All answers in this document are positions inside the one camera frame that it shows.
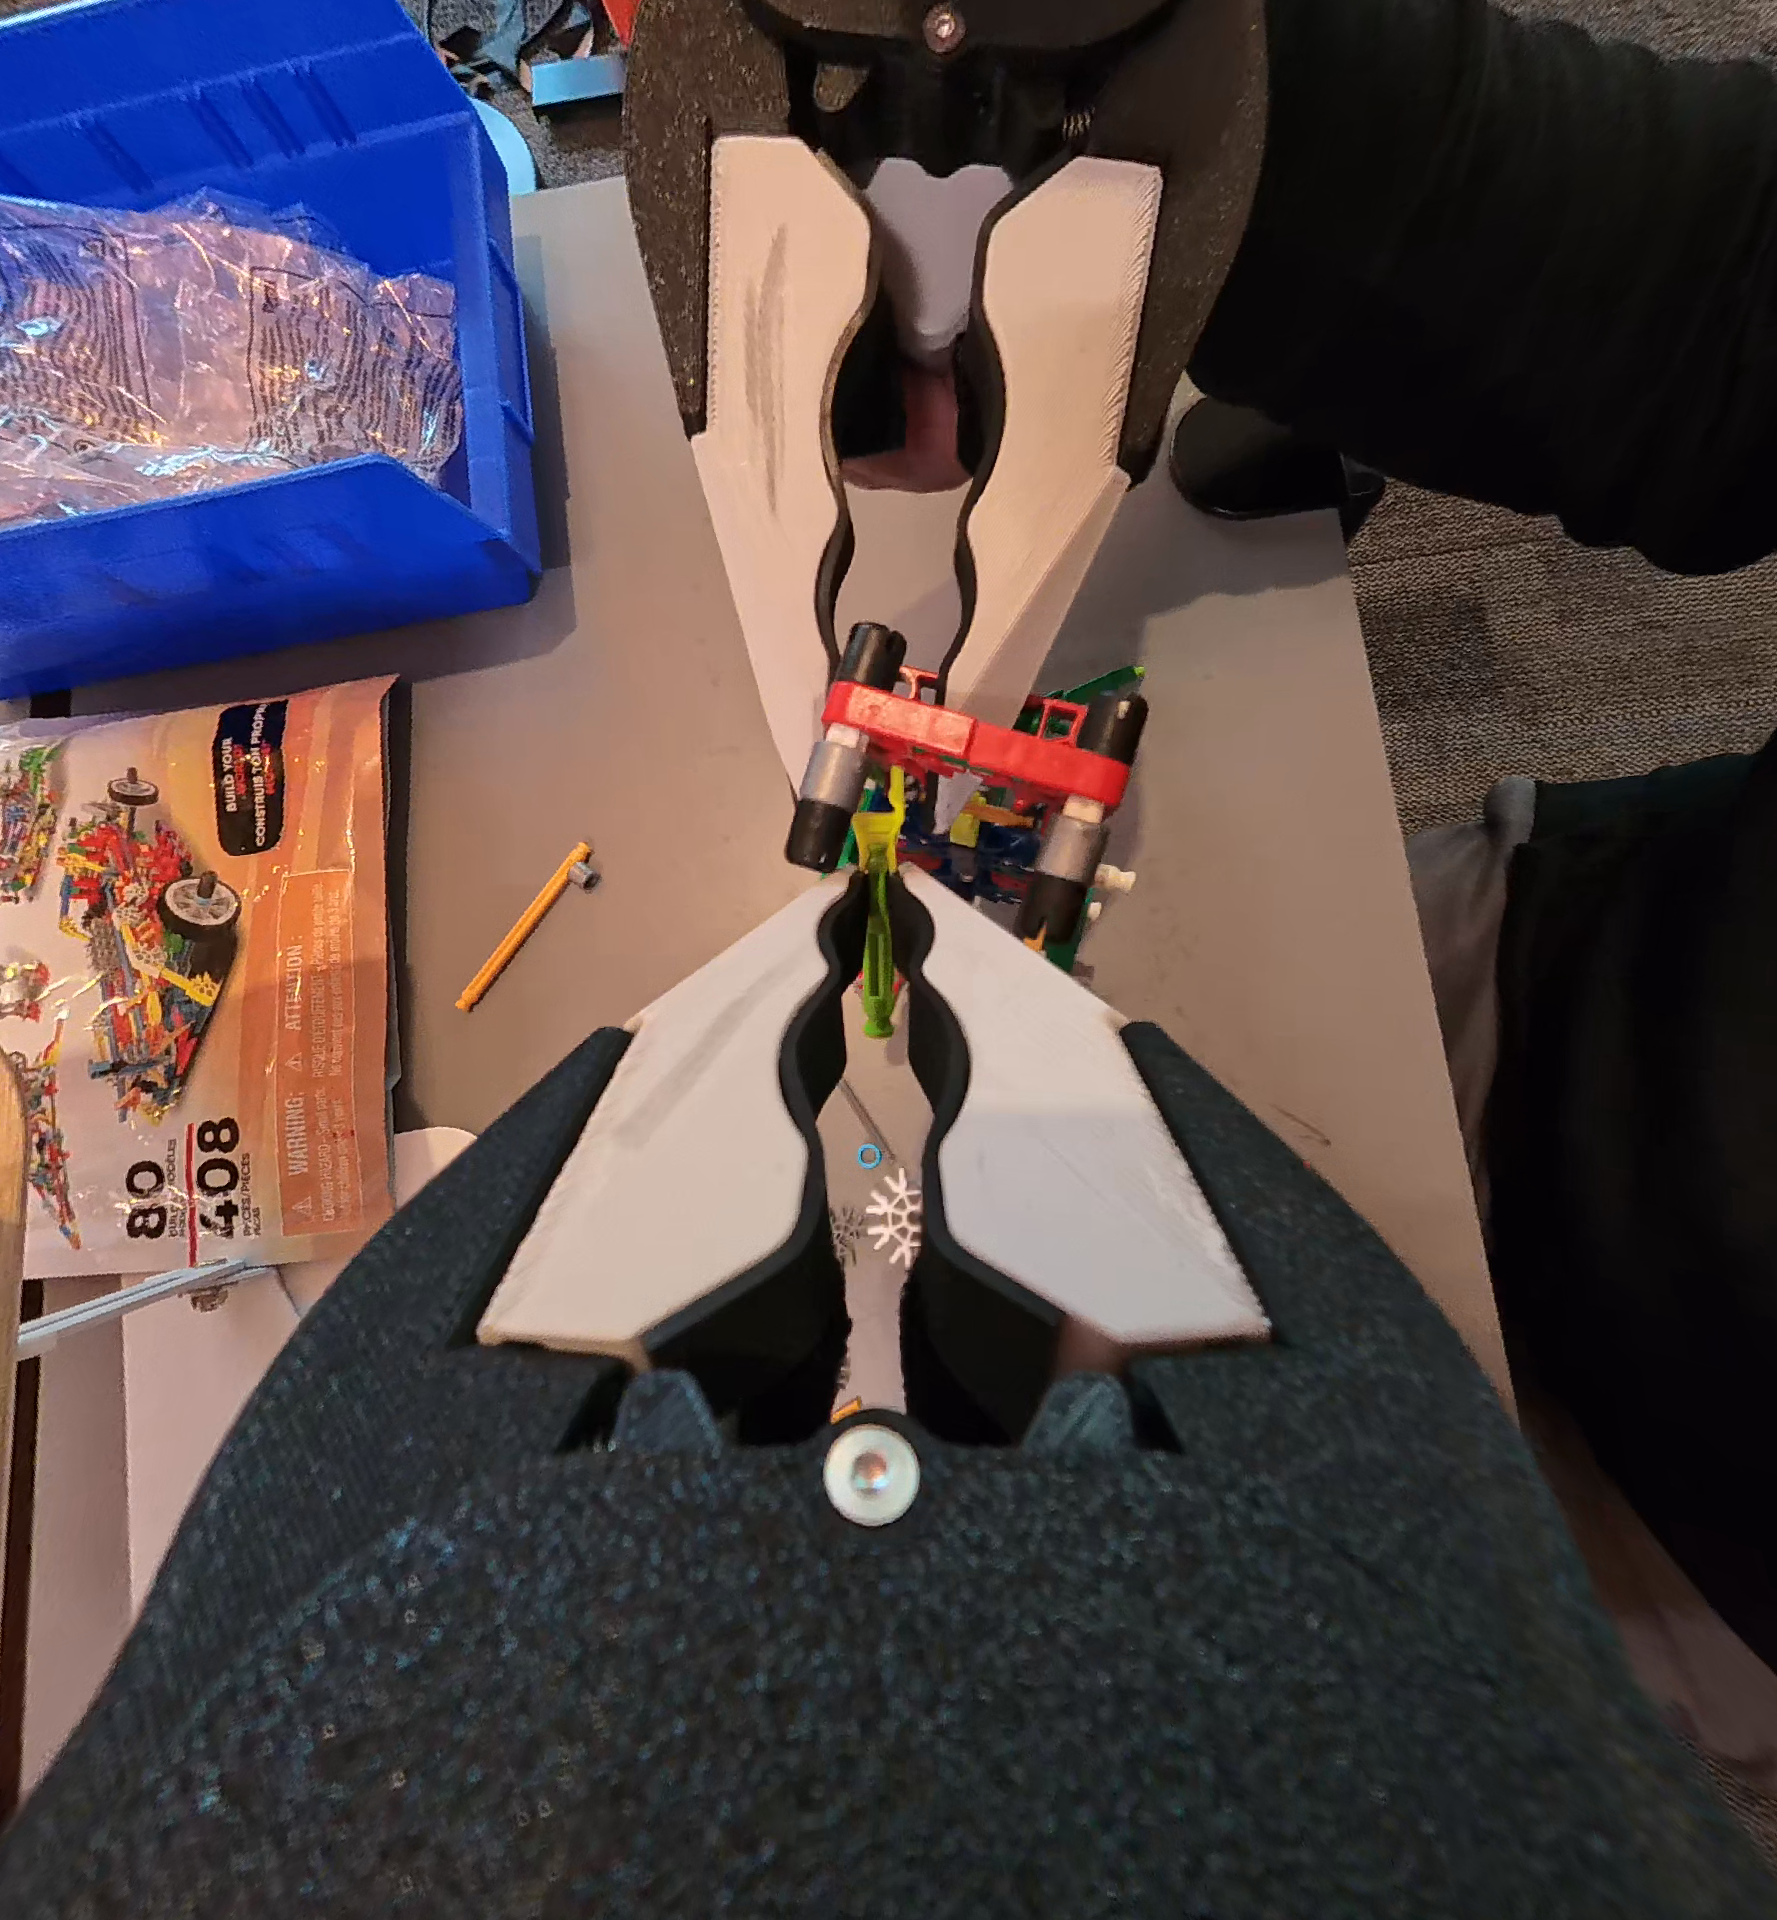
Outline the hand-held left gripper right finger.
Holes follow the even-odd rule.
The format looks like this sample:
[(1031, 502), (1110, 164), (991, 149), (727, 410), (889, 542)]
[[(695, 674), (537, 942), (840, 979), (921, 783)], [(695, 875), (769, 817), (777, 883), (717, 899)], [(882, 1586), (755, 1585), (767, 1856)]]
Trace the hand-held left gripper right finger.
[(924, 1249), (1116, 1346), (1265, 1341), (1268, 1321), (1125, 1043), (1125, 1019), (923, 872), (917, 986), (963, 1061), (932, 1090)]

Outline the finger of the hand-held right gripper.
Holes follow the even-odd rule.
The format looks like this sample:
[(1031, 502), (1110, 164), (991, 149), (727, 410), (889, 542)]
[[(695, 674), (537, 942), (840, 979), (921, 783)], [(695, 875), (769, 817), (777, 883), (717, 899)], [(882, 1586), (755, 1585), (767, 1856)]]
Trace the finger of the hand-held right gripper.
[(1120, 435), (1160, 199), (1159, 168), (1080, 156), (987, 220), (974, 316), (1000, 419), (957, 523), (954, 708), (1022, 706), (1129, 488)]
[(829, 408), (876, 293), (863, 201), (792, 134), (710, 149), (705, 422), (692, 454), (782, 766), (821, 737), (829, 557), (847, 532)]

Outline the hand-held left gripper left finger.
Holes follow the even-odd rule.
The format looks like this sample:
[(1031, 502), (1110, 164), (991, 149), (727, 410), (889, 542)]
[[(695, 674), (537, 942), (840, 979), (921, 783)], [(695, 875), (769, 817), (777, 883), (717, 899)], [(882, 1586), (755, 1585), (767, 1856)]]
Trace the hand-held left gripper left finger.
[(854, 883), (822, 875), (650, 1000), (478, 1322), (486, 1346), (672, 1353), (826, 1229)]

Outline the lime green rod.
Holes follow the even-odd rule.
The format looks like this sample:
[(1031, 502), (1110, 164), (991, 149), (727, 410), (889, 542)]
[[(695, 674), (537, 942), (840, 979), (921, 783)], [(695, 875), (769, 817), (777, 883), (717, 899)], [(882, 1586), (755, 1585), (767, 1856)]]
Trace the lime green rod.
[(876, 1041), (891, 1039), (896, 1029), (901, 970), (895, 954), (891, 879), (892, 867), (886, 864), (886, 860), (873, 861), (868, 870), (868, 910), (860, 994), (863, 1012), (863, 1033)]

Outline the colourful construction toy model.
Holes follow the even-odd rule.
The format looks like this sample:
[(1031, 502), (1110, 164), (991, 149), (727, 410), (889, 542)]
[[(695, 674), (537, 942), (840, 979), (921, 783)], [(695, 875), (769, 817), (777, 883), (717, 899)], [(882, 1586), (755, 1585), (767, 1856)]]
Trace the colourful construction toy model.
[(1099, 893), (1133, 881), (1108, 864), (1108, 842), (1145, 723), (1141, 670), (1031, 695), (1002, 729), (936, 701), (936, 677), (903, 662), (898, 633), (852, 631), (785, 860), (817, 874), (865, 865), (863, 835), (882, 820), (891, 864), (1012, 906), (1018, 938), (1070, 967)]

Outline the person's right hand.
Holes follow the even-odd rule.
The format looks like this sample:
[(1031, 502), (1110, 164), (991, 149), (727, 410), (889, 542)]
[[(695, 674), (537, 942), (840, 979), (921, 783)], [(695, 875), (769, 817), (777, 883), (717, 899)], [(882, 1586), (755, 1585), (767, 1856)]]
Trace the person's right hand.
[(966, 486), (954, 359), (891, 350), (854, 363), (834, 391), (833, 443), (849, 488), (946, 494)]

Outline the black glossy object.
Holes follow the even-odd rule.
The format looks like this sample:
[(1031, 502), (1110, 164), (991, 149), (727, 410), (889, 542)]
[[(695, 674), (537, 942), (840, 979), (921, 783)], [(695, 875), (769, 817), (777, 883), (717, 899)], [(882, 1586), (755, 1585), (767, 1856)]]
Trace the black glossy object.
[(1386, 492), (1381, 472), (1211, 394), (1181, 412), (1168, 468), (1183, 502), (1202, 514), (1258, 521), (1332, 510), (1345, 540)]

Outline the long orange rod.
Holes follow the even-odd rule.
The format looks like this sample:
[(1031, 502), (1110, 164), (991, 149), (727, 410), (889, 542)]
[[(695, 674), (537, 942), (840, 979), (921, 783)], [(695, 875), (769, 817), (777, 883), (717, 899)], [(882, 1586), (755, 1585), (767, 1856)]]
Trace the long orange rod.
[(509, 928), (509, 931), (495, 944), (495, 948), (491, 948), (488, 958), (469, 979), (469, 984), (457, 997), (454, 1000), (457, 1012), (467, 1013), (474, 1009), (478, 1000), (484, 998), (493, 982), (506, 972), (506, 968), (511, 965), (515, 954), (524, 948), (524, 944), (532, 938), (532, 934), (537, 930), (545, 916), (552, 910), (555, 902), (563, 899), (565, 891), (568, 891), (571, 885), (574, 885), (573, 874), (577, 865), (582, 861), (585, 851), (588, 849), (577, 851), (574, 858), (565, 860), (557, 867), (557, 872), (545, 883), (545, 886), (519, 913), (519, 916)]

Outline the person's black garment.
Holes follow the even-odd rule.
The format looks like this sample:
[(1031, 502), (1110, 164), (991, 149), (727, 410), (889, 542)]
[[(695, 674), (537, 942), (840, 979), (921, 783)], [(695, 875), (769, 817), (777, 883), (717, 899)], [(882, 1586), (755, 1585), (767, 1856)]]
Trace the person's black garment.
[(1777, 1676), (1777, 729), (1535, 783), (1496, 986), (1504, 1330)]

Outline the printed toy packaging bag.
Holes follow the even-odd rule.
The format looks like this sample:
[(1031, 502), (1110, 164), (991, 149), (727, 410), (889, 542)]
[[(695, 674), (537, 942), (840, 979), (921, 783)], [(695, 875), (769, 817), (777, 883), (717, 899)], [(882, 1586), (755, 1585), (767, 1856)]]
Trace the printed toy packaging bag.
[(390, 687), (0, 727), (31, 1280), (324, 1261), (390, 1215)]

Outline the clear plastic wrap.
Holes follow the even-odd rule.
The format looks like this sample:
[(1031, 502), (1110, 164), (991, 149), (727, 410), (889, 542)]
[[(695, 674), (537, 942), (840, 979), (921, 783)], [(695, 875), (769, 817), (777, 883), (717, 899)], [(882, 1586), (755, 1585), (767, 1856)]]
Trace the clear plastic wrap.
[(454, 288), (380, 277), (300, 206), (0, 196), (0, 525), (464, 435)]

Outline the blue storage bin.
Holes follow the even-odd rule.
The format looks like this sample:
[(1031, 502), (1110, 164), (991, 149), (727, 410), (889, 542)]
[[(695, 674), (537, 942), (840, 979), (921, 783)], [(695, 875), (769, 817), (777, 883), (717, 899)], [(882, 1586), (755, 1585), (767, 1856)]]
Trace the blue storage bin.
[(508, 172), (402, 7), (72, 3), (0, 20), (0, 194), (300, 205), (457, 297), (464, 435), (0, 531), (0, 697), (524, 601), (541, 578)]

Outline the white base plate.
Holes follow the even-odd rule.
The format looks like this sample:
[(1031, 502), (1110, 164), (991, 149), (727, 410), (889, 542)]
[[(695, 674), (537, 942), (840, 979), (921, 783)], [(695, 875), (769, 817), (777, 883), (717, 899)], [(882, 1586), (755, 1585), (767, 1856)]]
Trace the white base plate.
[(127, 1310), (17, 1368), (33, 1415), (10, 1503), (7, 1590), (27, 1605), (3, 1632), (22, 1659), (10, 1806), (83, 1715), (223, 1436), (344, 1265), (251, 1276), (211, 1310)]

